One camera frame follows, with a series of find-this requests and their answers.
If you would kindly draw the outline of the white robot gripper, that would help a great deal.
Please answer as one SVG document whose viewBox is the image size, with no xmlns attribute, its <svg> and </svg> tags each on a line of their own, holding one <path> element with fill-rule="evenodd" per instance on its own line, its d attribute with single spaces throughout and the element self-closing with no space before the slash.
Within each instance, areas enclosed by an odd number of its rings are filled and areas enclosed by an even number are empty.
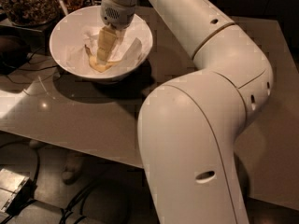
<svg viewBox="0 0 299 224">
<path fill-rule="evenodd" d="M 102 0 L 100 16 L 105 25 L 123 30 L 131 24 L 134 15 L 135 6 L 125 6 L 112 0 Z M 115 47 L 118 37 L 113 28 L 105 26 L 99 31 L 96 53 L 98 62 L 106 62 Z"/>
</svg>

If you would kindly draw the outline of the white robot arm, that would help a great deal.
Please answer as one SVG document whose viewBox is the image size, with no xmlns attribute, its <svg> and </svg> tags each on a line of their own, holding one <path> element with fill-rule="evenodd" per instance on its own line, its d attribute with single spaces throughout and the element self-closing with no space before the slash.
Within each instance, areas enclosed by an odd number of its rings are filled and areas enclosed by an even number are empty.
<svg viewBox="0 0 299 224">
<path fill-rule="evenodd" d="M 137 0 L 102 0 L 104 23 L 128 25 Z M 261 49 L 208 0 L 149 0 L 196 70 L 141 106 L 139 151 L 160 224 L 249 224 L 234 156 L 273 86 Z"/>
</svg>

